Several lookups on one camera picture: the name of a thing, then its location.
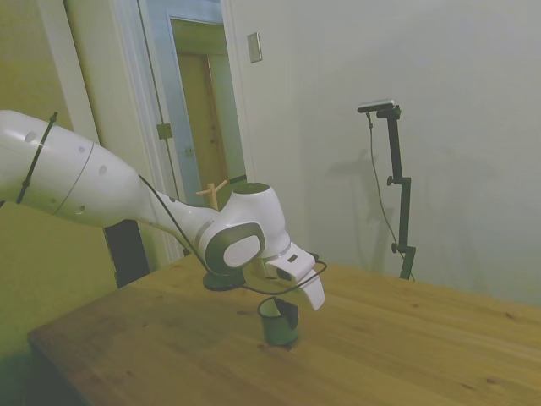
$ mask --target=wooden door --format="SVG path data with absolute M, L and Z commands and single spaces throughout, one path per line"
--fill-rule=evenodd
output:
M 206 55 L 178 54 L 201 187 L 229 179 Z

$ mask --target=wooden stick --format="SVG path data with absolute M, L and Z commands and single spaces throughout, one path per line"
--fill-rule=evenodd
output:
M 227 184 L 227 180 L 221 182 L 217 188 L 214 187 L 214 184 L 207 184 L 207 190 L 201 190 L 200 192 L 195 192 L 197 196 L 210 195 L 210 207 L 214 210 L 218 210 L 218 198 L 216 194 L 218 191 Z

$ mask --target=black tripod stand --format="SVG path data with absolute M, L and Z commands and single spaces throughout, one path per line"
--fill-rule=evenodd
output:
M 392 243 L 392 252 L 402 254 L 403 263 L 400 272 L 400 278 L 409 279 L 412 275 L 413 259 L 415 258 L 415 247 L 407 244 L 409 234 L 409 203 L 412 191 L 412 179 L 402 176 L 402 160 L 400 158 L 400 141 L 398 139 L 398 120 L 400 119 L 400 106 L 395 105 L 393 101 L 378 101 L 368 103 L 359 107 L 358 112 L 376 111 L 377 118 L 387 119 L 387 128 L 389 129 L 389 147 L 391 148 L 392 176 L 387 179 L 387 186 L 391 184 L 400 184 L 402 187 L 400 199 L 400 226 L 398 228 L 398 244 Z

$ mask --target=black cable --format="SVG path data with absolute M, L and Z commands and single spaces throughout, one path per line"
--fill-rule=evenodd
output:
M 41 137 L 40 144 L 38 145 L 36 153 L 34 155 L 34 159 L 32 160 L 32 163 L 30 164 L 30 169 L 28 170 L 26 179 L 23 181 L 23 188 L 20 190 L 19 197 L 17 198 L 18 205 L 23 201 L 26 190 L 30 187 L 30 179 L 32 178 L 32 173 L 34 172 L 34 169 L 36 168 L 37 160 L 40 157 L 41 150 L 43 149 L 43 145 L 45 144 L 47 136 L 49 135 L 49 132 L 51 131 L 52 125 L 57 121 L 57 115 L 58 113 L 54 112 L 51 118 L 49 118 L 49 125 L 47 125 L 45 133 Z
M 380 200 L 380 207 L 381 212 L 383 213 L 383 218 L 385 219 L 385 222 L 387 223 L 387 227 L 389 228 L 389 231 L 391 232 L 392 239 L 395 242 L 395 245 L 398 246 L 398 241 L 396 240 L 395 232 L 393 231 L 391 227 L 391 223 L 389 222 L 389 219 L 387 218 L 387 213 L 385 212 L 385 208 L 383 206 L 383 198 L 381 197 L 381 187 L 380 187 L 380 177 L 378 176 L 378 171 L 375 168 L 375 161 L 374 161 L 374 135 L 373 135 L 373 128 L 374 125 L 372 124 L 372 118 L 370 117 L 370 113 L 366 113 L 366 117 L 369 120 L 369 130 L 370 130 L 370 159 L 372 160 L 372 168 L 374 169 L 374 177 L 375 177 L 375 184 L 378 188 L 378 199 Z M 400 251 L 397 251 L 398 254 L 402 257 L 402 260 L 404 261 L 404 254 Z M 412 277 L 412 280 L 415 282 L 415 277 L 410 272 L 410 276 Z
M 328 267 L 327 264 L 324 263 L 321 260 L 317 260 L 315 263 L 323 265 L 323 269 L 320 269 L 319 271 L 317 271 L 315 273 L 315 275 L 312 275 L 311 277 L 309 277 L 304 282 L 298 283 L 295 286 L 291 286 L 290 288 L 281 290 L 279 292 L 266 292 L 265 290 L 259 290 L 259 289 L 256 289 L 256 288 L 251 288 L 250 286 L 247 286 L 247 285 L 242 285 L 240 288 L 243 288 L 243 289 L 246 289 L 246 290 L 251 290 L 252 292 L 256 292 L 257 294 L 268 294 L 270 296 L 278 296 L 280 294 L 287 294 L 287 293 L 292 292 L 293 290 L 298 289 L 298 288 L 304 286 L 305 284 L 313 281 L 315 278 L 317 278 L 319 275 L 321 275 Z
M 188 244 L 188 247 L 189 249 L 194 253 L 194 255 L 197 257 L 197 259 L 199 260 L 199 262 L 201 263 L 201 265 L 204 267 L 204 269 L 213 274 L 213 275 L 216 275 L 218 277 L 223 277 L 223 275 L 220 275 L 218 273 L 215 273 L 213 272 L 206 264 L 205 262 L 203 261 L 203 258 L 201 258 L 201 255 L 199 255 L 199 252 L 195 249 L 195 247 L 192 245 L 192 243 L 190 242 L 188 236 L 186 235 L 186 233 L 184 232 L 184 230 L 182 229 L 182 227 L 180 227 L 180 225 L 178 225 L 178 222 L 177 220 L 175 219 L 175 216 L 169 211 L 169 208 L 167 207 L 167 205 L 164 203 L 164 201 L 161 199 L 160 195 L 158 195 L 158 192 L 156 192 L 156 190 L 152 187 L 151 184 L 149 184 L 148 180 L 146 180 L 145 178 L 143 178 L 141 175 L 139 175 L 139 177 L 141 178 L 141 180 L 143 181 L 144 184 L 146 184 L 146 186 L 150 189 L 150 191 L 152 192 L 152 194 L 158 199 L 158 201 L 160 202 L 161 206 L 163 207 L 163 209 L 167 212 L 167 215 L 171 218 L 172 222 L 175 224 L 175 227 L 177 228 L 177 230 L 181 233 L 181 235 L 183 236 L 184 238 L 184 241 L 186 241 L 186 243 Z M 179 240 L 177 239 L 178 243 L 181 244 L 183 246 L 183 248 L 186 248 L 184 246 L 184 244 Z
M 216 273 L 216 272 L 213 272 L 205 263 L 205 261 L 203 261 L 203 258 L 201 258 L 201 255 L 199 255 L 199 252 L 195 249 L 195 247 L 192 245 L 192 243 L 190 242 L 190 240 L 188 239 L 188 236 L 186 236 L 186 233 L 184 232 L 184 230 L 182 229 L 182 227 L 180 227 L 180 225 L 178 224 L 177 220 L 175 219 L 175 216 L 171 213 L 171 211 L 169 210 L 169 208 L 167 207 L 167 205 L 165 204 L 165 202 L 161 199 L 160 195 L 158 195 L 158 192 L 156 192 L 156 190 L 152 187 L 152 185 L 145 179 L 143 178 L 141 175 L 139 175 L 140 179 L 143 181 L 144 184 L 146 184 L 146 186 L 150 189 L 150 191 L 152 192 L 152 194 L 158 199 L 158 201 L 160 202 L 161 206 L 163 207 L 163 209 L 166 211 L 167 215 L 171 218 L 172 222 L 175 224 L 175 227 L 177 228 L 177 230 L 181 233 L 181 235 L 183 236 L 184 240 L 186 241 L 186 243 L 188 244 L 188 247 L 191 249 L 191 251 L 194 253 L 194 255 L 197 257 L 197 259 L 199 260 L 199 262 L 201 263 L 201 265 L 204 267 L 204 269 L 211 273 L 212 275 L 215 275 L 217 277 L 224 277 L 224 275 L 221 275 L 219 273 Z M 179 244 L 181 244 L 183 246 L 183 248 L 186 248 L 184 246 L 184 244 L 180 241 L 180 239 L 176 239 L 178 241 Z M 320 271 L 318 271 L 315 275 L 309 277 L 306 281 L 303 281 L 295 286 L 292 286 L 290 288 L 287 288 L 285 290 L 282 290 L 282 291 L 279 291 L 279 292 L 266 292 L 264 290 L 258 290 L 256 288 L 251 288 L 250 286 L 247 286 L 247 285 L 240 285 L 238 286 L 239 288 L 244 288 L 244 289 L 247 289 L 247 290 L 251 290 L 252 292 L 256 292 L 258 294 L 267 294 L 267 295 L 270 295 L 270 296 L 278 296 L 280 294 L 287 294 L 289 292 L 292 292 L 293 290 L 295 289 L 298 289 L 302 286 L 304 286 L 306 283 L 309 283 L 311 282 L 312 280 L 314 280 L 315 278 L 317 278 L 325 269 L 327 269 L 327 264 L 325 264 L 323 261 L 319 260 L 319 259 L 316 259 L 316 263 L 318 264 L 321 264 L 323 265 L 323 269 L 321 269 Z

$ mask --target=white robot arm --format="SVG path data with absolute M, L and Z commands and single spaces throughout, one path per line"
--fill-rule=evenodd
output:
M 54 126 L 41 145 L 46 130 L 41 120 L 0 111 L 0 200 L 101 228 L 145 222 L 193 249 L 216 276 L 242 272 L 249 288 L 284 292 L 277 297 L 314 310 L 323 304 L 315 259 L 290 240 L 271 187 L 244 185 L 221 212 L 189 206 L 150 189 L 122 159 L 71 131 Z

